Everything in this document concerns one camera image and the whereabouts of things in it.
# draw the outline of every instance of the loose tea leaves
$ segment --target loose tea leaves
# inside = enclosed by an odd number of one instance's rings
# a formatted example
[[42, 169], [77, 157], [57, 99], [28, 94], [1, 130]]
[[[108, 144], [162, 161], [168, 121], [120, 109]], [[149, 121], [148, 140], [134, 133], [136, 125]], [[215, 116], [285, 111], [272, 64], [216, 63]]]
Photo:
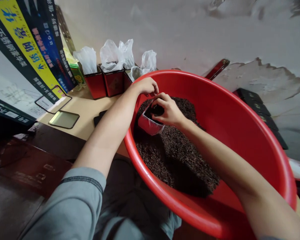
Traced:
[[[186, 118], [202, 128], [190, 101], [172, 99]], [[212, 194], [220, 179], [183, 133], [165, 126], [160, 134], [150, 136], [138, 126], [138, 119], [150, 101], [140, 106], [134, 126], [134, 140], [141, 158], [150, 171], [170, 187], [197, 197]]]

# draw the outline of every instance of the wall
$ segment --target wall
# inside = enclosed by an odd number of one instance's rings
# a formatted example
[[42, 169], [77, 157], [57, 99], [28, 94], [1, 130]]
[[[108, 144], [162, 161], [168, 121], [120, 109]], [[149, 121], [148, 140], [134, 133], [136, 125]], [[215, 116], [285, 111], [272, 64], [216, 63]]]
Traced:
[[159, 69], [202, 76], [229, 59], [233, 64], [214, 81], [259, 93], [291, 148], [287, 154], [300, 160], [300, 0], [56, 3], [77, 50], [87, 45], [99, 52], [108, 38], [117, 44], [133, 38], [136, 63], [153, 49]]

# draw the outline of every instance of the person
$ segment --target person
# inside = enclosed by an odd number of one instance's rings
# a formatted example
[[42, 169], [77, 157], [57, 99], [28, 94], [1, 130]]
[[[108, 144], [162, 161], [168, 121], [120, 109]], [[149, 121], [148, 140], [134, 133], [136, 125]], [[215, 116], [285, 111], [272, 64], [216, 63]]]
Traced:
[[22, 239], [172, 239], [181, 219], [138, 181], [129, 161], [113, 160], [140, 94], [154, 97], [152, 105], [162, 106], [164, 114], [153, 118], [184, 133], [238, 196], [257, 239], [300, 239], [300, 218], [280, 194], [248, 162], [185, 118], [152, 78], [131, 85], [107, 111]]

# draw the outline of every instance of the table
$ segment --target table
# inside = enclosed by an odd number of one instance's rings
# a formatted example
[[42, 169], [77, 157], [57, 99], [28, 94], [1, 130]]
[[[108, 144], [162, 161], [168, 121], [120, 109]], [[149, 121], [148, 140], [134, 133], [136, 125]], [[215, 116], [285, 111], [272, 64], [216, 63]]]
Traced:
[[[77, 123], [74, 125], [72, 129], [65, 129], [65, 128], [55, 127], [51, 125], [49, 126], [56, 128], [60, 131], [69, 133], [70, 135], [76, 136], [83, 140], [88, 140], [89, 136], [94, 130], [93, 118], [98, 116], [101, 111], [109, 109], [111, 105], [120, 97], [118, 95], [112, 98], [105, 97], [98, 100], [93, 100], [88, 88], [82, 89], [79, 92], [72, 90], [70, 93], [68, 93], [68, 95], [72, 97], [72, 100], [68, 102], [62, 108], [62, 110], [79, 114], [80, 117]], [[40, 119], [38, 119], [38, 121], [48, 125], [52, 117], [53, 117], [52, 114], [46, 113]], [[129, 157], [123, 141], [121, 142], [117, 153]], [[296, 212], [300, 216], [299, 197], [297, 197]]]

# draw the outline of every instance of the hand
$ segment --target hand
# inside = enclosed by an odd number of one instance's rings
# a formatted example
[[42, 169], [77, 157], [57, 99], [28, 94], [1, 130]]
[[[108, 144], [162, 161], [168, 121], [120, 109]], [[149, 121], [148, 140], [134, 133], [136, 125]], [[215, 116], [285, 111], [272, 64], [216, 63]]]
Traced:
[[144, 94], [147, 97], [149, 94], [154, 97], [159, 93], [158, 85], [151, 77], [142, 79], [140, 82], [137, 82], [132, 86], [139, 91], [139, 94]]
[[164, 114], [157, 117], [152, 115], [152, 119], [177, 128], [187, 119], [178, 108], [176, 102], [168, 94], [160, 93], [154, 99], [151, 107], [158, 104], [164, 108]]

